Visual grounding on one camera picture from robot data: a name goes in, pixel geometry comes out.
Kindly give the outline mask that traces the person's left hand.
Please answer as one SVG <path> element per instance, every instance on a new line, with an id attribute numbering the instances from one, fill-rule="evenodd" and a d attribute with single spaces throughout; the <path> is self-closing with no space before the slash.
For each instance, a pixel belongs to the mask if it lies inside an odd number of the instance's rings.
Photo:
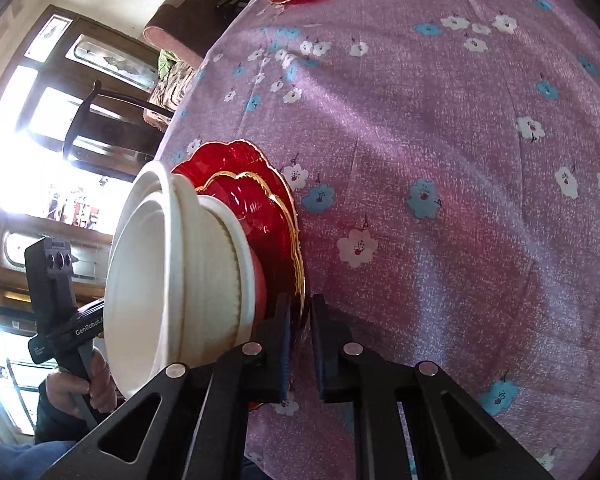
<path id="1" fill-rule="evenodd" d="M 44 382 L 44 391 L 50 405 L 67 415 L 83 419 L 74 400 L 78 396 L 87 400 L 100 414 L 111 413 L 117 406 L 117 388 L 109 365 L 97 348 L 92 351 L 91 371 L 89 380 L 59 370 L 49 374 Z"/>

